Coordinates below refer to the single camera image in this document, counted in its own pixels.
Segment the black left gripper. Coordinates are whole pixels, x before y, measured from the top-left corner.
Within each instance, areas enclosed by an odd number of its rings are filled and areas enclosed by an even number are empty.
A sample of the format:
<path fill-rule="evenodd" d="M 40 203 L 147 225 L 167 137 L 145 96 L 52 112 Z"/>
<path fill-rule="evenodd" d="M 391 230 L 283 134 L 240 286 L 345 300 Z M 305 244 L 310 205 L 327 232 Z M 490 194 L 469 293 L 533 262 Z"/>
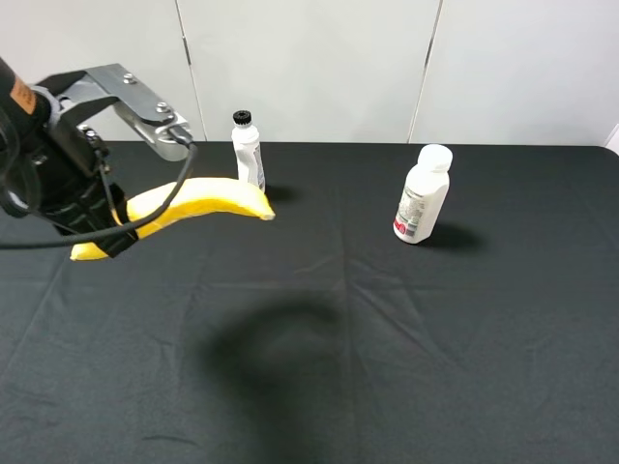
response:
<path fill-rule="evenodd" d="M 14 218 L 42 218 L 59 232 L 129 222 L 126 194 L 105 177 L 105 143 L 85 124 L 118 101 L 91 72 L 56 74 L 34 86 L 2 72 L 2 210 Z M 95 245 L 114 258 L 137 241 L 129 231 Z"/>

